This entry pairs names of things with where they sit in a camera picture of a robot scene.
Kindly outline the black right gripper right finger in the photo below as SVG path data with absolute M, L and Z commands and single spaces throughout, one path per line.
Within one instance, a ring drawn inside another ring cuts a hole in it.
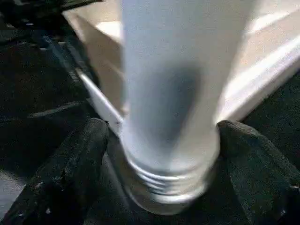
M 217 124 L 230 182 L 251 225 L 300 223 L 300 172 L 264 135 L 231 120 Z

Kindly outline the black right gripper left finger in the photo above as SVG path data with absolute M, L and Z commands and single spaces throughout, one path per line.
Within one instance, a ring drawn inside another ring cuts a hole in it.
M 109 141 L 104 120 L 89 119 L 39 167 L 1 220 L 2 225 L 82 225 L 99 198 Z

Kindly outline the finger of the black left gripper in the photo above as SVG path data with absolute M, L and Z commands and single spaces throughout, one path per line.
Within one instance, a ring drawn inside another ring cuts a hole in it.
M 88 93 L 79 74 L 82 72 L 94 81 L 94 69 L 86 48 L 74 30 L 33 30 L 32 40 L 46 49 L 64 68 L 76 94 Z

